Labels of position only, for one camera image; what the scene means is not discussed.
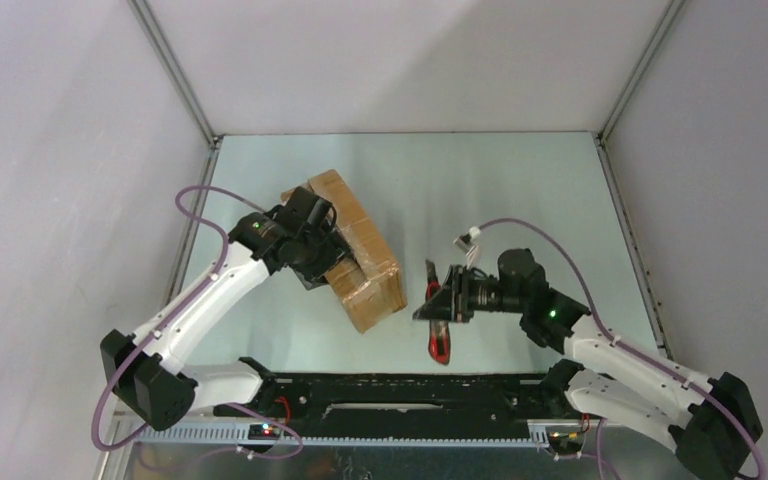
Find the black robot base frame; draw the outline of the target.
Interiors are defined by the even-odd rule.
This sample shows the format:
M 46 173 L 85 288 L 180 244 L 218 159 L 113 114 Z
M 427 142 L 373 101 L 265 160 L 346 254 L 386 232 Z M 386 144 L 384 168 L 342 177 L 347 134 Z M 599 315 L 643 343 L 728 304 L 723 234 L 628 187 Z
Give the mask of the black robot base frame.
M 385 374 L 271 372 L 246 409 L 206 407 L 164 440 L 352 447 L 544 447 L 581 439 L 598 418 L 542 386 L 541 373 Z

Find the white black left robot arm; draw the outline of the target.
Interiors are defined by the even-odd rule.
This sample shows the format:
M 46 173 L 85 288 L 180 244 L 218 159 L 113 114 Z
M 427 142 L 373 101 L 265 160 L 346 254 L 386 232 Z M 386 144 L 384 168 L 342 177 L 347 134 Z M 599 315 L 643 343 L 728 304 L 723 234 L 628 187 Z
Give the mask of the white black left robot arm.
M 276 390 L 254 362 L 192 366 L 191 354 L 235 304 L 274 274 L 290 269 L 314 289 L 353 255 L 337 227 L 336 206 L 304 188 L 243 216 L 230 231 L 207 225 L 220 236 L 217 259 L 151 320 L 131 334 L 112 330 L 100 344 L 112 393 L 156 431 L 226 404 L 257 417 L 271 412 Z

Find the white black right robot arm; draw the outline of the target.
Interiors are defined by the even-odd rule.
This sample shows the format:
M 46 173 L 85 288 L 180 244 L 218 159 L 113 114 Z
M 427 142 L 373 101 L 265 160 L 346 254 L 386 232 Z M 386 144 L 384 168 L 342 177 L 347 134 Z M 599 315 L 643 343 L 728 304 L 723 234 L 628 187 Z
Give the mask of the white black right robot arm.
M 497 275 L 450 267 L 416 320 L 467 323 L 477 312 L 518 314 L 536 345 L 562 355 L 541 382 L 545 411 L 618 423 L 674 453 L 698 479 L 737 479 L 763 433 L 750 390 L 725 372 L 714 379 L 603 332 L 585 305 L 551 287 L 528 249 L 509 249 Z

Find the red black utility knife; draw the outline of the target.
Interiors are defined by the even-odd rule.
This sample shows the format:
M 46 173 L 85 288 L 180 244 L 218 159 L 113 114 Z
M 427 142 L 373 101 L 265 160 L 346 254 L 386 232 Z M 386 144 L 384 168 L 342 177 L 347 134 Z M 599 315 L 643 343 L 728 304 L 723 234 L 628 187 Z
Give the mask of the red black utility knife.
M 448 278 L 441 283 L 436 272 L 435 263 L 430 259 L 426 259 L 424 263 L 427 282 L 425 300 L 431 300 L 441 289 L 447 292 L 445 295 L 446 298 L 450 297 L 451 285 Z M 427 350 L 429 356 L 436 363 L 444 366 L 450 364 L 452 356 L 451 333 L 448 323 L 449 317 L 449 314 L 442 312 L 440 306 L 435 306 L 432 308 L 432 317 L 428 324 L 429 336 Z

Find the brown cardboard express box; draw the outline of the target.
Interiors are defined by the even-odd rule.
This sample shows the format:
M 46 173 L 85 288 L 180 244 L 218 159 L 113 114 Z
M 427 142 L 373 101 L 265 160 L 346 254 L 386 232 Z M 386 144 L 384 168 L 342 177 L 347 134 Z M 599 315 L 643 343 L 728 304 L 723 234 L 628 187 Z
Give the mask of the brown cardboard express box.
M 402 266 L 366 209 L 334 169 L 301 184 L 331 202 L 337 229 L 351 248 L 345 258 L 325 274 L 355 330 L 363 334 L 407 306 Z

